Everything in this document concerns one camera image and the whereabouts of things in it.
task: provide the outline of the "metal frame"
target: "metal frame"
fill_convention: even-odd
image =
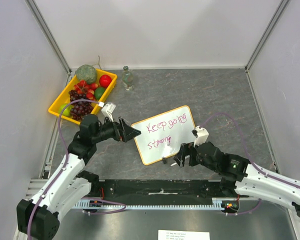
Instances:
[[[73,75],[74,75],[74,72],[72,72],[68,75],[64,86],[67,86],[69,81],[73,78]],[[51,165],[52,165],[52,161],[53,161],[54,154],[55,154],[58,137],[59,137],[58,119],[56,119],[54,122],[53,130],[51,133],[51,138],[50,138],[50,142],[49,142],[46,154],[45,154],[45,158],[44,158],[43,164],[41,166],[41,173],[38,176],[39,178],[48,179],[50,177],[50,170],[51,170]]]
[[[268,145],[268,148],[269,148],[269,151],[270,151],[270,155],[271,155],[271,159],[272,161],[274,162],[274,164],[276,165],[277,162],[276,162],[276,157],[275,157],[275,154],[274,154],[274,151],[273,151],[273,148],[272,148],[272,145],[271,145],[271,142],[270,142],[270,138],[269,138],[269,130],[268,130],[268,127],[265,123],[265,118],[264,118],[264,114],[259,106],[259,103],[258,103],[258,99],[257,99],[257,96],[256,96],[256,93],[255,93],[255,90],[254,90],[254,87],[253,87],[253,84],[251,82],[251,79],[250,79],[250,75],[249,75],[249,72],[246,71],[246,77],[248,79],[248,83],[249,83],[249,86],[250,86],[250,90],[251,90],[251,93],[252,93],[252,96],[253,96],[253,100],[254,100],[254,103],[255,103],[255,107],[256,107],[256,110],[258,112],[258,115],[259,115],[259,118],[260,118],[260,122],[261,122],[261,126],[262,126],[262,129],[263,129],[263,133],[264,133],[264,136],[265,136],[265,140],[266,140],[266,143]],[[277,173],[279,173],[279,170],[278,168],[276,167],[275,168],[275,171]]]
[[[261,52],[262,48],[264,47],[267,39],[269,38],[270,34],[272,33],[272,31],[273,31],[274,27],[276,26],[280,16],[282,15],[284,10],[286,9],[289,2],[290,2],[290,0],[281,0],[281,2],[279,3],[279,6],[275,10],[274,15],[272,16],[268,26],[266,27],[264,33],[261,36],[261,39],[259,40],[259,42],[256,45],[249,61],[247,62],[246,66],[245,66],[245,70],[249,71],[251,69],[252,65],[254,64],[256,58],[258,57],[259,53]]]
[[[62,54],[54,36],[52,35],[44,17],[42,16],[35,0],[25,0],[26,4],[28,5],[30,11],[32,12],[34,18],[36,19],[36,21],[38,22],[40,28],[43,31],[43,34],[45,35],[46,39],[48,40],[48,42],[50,43],[52,49],[54,50],[55,54],[57,55],[60,63],[62,64],[64,70],[70,74],[71,73],[71,68],[68,65],[64,55]]]

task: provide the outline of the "white whiteboard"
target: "white whiteboard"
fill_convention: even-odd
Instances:
[[[181,106],[131,125],[141,131],[134,138],[144,165],[175,155],[180,144],[193,142],[195,123],[188,106]]]

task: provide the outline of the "white panel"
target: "white panel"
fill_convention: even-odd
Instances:
[[[250,77],[279,170],[300,180],[300,0],[290,1]]]
[[[48,107],[67,74],[23,0],[0,0],[0,240],[37,178],[56,117]]]
[[[148,119],[133,123],[141,131],[134,138],[142,163],[150,165],[177,154],[180,144],[193,142],[195,123],[188,106],[166,111]]]
[[[36,0],[70,67],[244,66],[280,0]]]

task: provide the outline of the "cherry tomato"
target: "cherry tomato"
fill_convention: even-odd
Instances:
[[[111,81],[111,77],[105,74],[100,77],[99,83],[101,87],[106,89],[110,85]]]

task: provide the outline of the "glass bottle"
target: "glass bottle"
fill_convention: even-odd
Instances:
[[[123,67],[122,81],[125,90],[130,91],[134,89],[134,76],[132,72],[129,70],[128,66]]]

